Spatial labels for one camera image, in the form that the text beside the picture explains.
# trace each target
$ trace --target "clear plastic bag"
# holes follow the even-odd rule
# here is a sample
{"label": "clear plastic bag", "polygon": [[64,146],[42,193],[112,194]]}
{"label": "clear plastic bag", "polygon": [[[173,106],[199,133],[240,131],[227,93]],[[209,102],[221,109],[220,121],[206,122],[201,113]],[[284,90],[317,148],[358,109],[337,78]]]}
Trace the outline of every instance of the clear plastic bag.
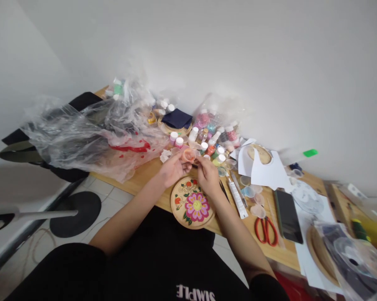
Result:
{"label": "clear plastic bag", "polygon": [[26,110],[21,130],[47,163],[97,172],[122,183],[136,168],[159,157],[168,136],[148,123],[155,102],[151,93],[137,79],[119,82],[119,94],[107,93],[109,98],[81,112],[60,99],[41,97],[37,106]]}

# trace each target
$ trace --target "smartphone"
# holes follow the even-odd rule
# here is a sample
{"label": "smartphone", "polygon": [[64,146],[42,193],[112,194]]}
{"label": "smartphone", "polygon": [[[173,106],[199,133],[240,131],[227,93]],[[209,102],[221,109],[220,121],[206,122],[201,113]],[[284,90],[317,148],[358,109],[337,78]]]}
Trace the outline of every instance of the smartphone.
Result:
{"label": "smartphone", "polygon": [[300,224],[294,199],[291,194],[276,190],[275,203],[279,217],[279,229],[283,237],[303,244],[303,236],[301,235]]}

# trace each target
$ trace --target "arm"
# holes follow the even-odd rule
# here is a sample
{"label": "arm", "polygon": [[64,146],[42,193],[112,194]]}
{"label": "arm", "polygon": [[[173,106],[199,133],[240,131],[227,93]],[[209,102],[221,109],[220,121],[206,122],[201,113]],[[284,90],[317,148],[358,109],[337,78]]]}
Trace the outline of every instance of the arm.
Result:
{"label": "arm", "polygon": [[198,178],[201,188],[211,197],[212,205],[219,217],[219,224],[239,262],[248,284],[259,274],[266,273],[275,278],[267,258],[252,237],[237,212],[226,200],[219,186],[218,170],[210,160],[198,158]]}
{"label": "arm", "polygon": [[191,164],[181,163],[180,157],[181,153],[178,153],[167,160],[159,172],[98,231],[89,244],[101,249],[107,256],[120,250],[165,189],[190,171]]}

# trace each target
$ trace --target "pink flower painting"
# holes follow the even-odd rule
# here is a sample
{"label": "pink flower painting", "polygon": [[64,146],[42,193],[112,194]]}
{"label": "pink flower painting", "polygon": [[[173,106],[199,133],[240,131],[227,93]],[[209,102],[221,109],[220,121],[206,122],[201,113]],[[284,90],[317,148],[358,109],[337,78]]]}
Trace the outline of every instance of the pink flower painting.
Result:
{"label": "pink flower painting", "polygon": [[202,222],[209,216],[209,204],[206,197],[201,193],[193,193],[187,197],[187,203],[184,205],[187,209],[186,216],[193,222]]}

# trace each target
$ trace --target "red scissors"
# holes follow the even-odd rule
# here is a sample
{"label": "red scissors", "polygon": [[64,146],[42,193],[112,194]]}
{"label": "red scissors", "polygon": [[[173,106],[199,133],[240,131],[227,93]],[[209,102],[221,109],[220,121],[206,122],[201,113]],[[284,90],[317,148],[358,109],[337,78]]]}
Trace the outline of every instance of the red scissors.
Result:
{"label": "red scissors", "polygon": [[[258,223],[261,221],[261,225],[262,225],[262,232],[264,233],[264,240],[261,240],[259,234],[258,234]],[[272,230],[273,230],[273,234],[275,235],[275,239],[273,241],[273,243],[271,243],[270,239],[269,239],[269,225],[271,225],[272,227]],[[278,244],[278,233],[276,232],[276,228],[275,226],[273,225],[273,223],[271,222],[270,219],[268,219],[268,217],[265,217],[264,219],[261,219],[259,217],[257,217],[256,221],[255,221],[255,225],[254,225],[254,228],[255,228],[255,235],[257,236],[258,240],[263,243],[263,244],[266,244],[268,243],[270,246],[274,247]]]}

